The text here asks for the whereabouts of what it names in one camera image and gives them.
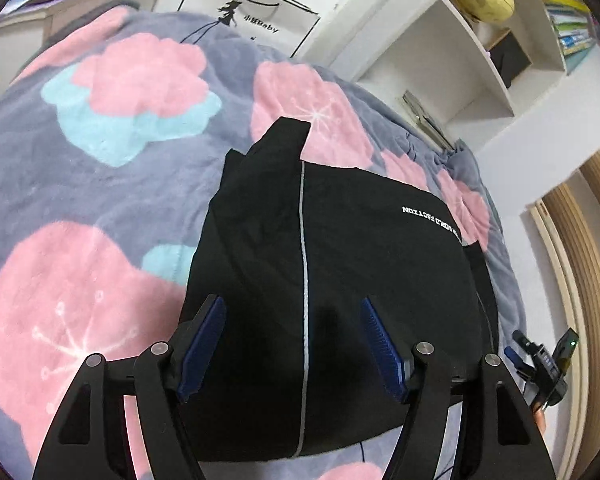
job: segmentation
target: bed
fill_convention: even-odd
[[[303,160],[441,198],[479,242],[500,346],[525,330],[497,212],[471,152],[437,152],[362,88],[210,18],[119,5],[61,31],[0,99],[0,462],[28,480],[83,359],[137,355],[176,327],[208,202],[229,149],[281,116],[310,121]],[[136,474],[151,478],[134,403]],[[438,477],[448,478],[459,406]],[[380,479],[399,428],[320,456],[207,463],[210,480]]]

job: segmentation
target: black garment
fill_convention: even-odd
[[[424,340],[444,351],[459,380],[474,375],[492,339],[497,345],[494,301],[480,306],[445,203],[367,171],[301,162],[309,128],[280,119],[246,156],[229,152],[210,202],[180,317],[193,318],[207,294],[228,305],[202,389],[181,408],[199,460],[296,452],[305,307],[302,454],[404,420],[407,408],[385,391],[363,333],[365,296],[392,310],[409,345]]]

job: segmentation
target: floral blanket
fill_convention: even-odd
[[[501,344],[524,330],[497,215],[467,149],[435,153],[363,89],[229,27],[191,35],[209,21],[109,9],[55,38],[0,99],[0,460],[15,480],[31,478],[88,354],[125,358],[169,338],[224,154],[245,153],[280,116],[312,122],[304,160],[443,199],[464,241],[486,252]],[[126,408],[146,479],[138,415],[131,400]],[[458,417],[450,410],[440,472]],[[203,468],[209,480],[380,479],[398,432],[321,456]]]

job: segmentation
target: black silhouette figure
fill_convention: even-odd
[[[223,25],[226,25],[227,27],[229,27],[231,25],[231,22],[234,22],[235,25],[237,26],[238,24],[235,21],[234,15],[235,15],[236,9],[238,7],[240,7],[241,5],[242,5],[242,2],[237,2],[236,0],[231,0],[230,2],[225,3],[224,7],[220,7],[218,9],[219,12],[222,12],[222,16],[220,16],[214,22],[205,23],[202,27],[198,28],[197,30],[194,30],[191,34],[189,34],[180,43],[184,43],[191,36],[193,36],[194,34],[200,32],[202,29],[205,29],[205,31],[202,34],[200,34],[200,37],[197,38],[197,40],[193,42],[193,44],[196,44],[202,38],[204,38],[205,34],[208,33],[212,28],[214,28],[218,23],[222,23]]]

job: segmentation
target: white piping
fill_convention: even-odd
[[[302,378],[302,404],[300,407],[300,436],[298,438],[298,449],[293,458],[300,456],[304,445],[304,425],[306,422],[306,389],[309,381],[309,272],[306,263],[306,246],[304,244],[304,217],[302,215],[302,202],[304,202],[304,160],[300,173],[300,200],[298,205],[298,216],[300,218],[300,248],[302,249],[302,272],[304,272],[304,289],[302,292],[302,322],[304,323],[302,334],[304,339],[304,378]]]

